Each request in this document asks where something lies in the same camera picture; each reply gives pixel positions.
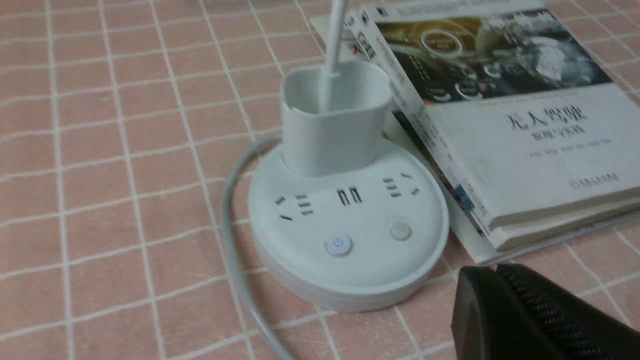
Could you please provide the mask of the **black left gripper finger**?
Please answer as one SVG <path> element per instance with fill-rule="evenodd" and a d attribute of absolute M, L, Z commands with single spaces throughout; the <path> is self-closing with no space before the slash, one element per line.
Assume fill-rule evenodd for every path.
<path fill-rule="evenodd" d="M 458 360 L 637 360 L 640 334 L 522 264 L 459 270 Z"/>

